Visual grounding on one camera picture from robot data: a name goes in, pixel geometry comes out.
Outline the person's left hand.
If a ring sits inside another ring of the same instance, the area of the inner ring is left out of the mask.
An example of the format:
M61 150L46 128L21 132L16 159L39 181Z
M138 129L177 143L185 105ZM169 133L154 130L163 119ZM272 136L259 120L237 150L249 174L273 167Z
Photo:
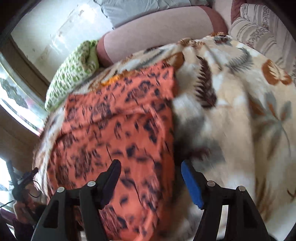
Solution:
M31 210L34 211L36 209L37 202L34 202L33 200L29 200L27 202L27 205L25 205L23 202L17 201L14 204L14 212L16 215L16 219L27 225L27 224L32 224L33 220L29 215L29 212L27 211L27 207Z

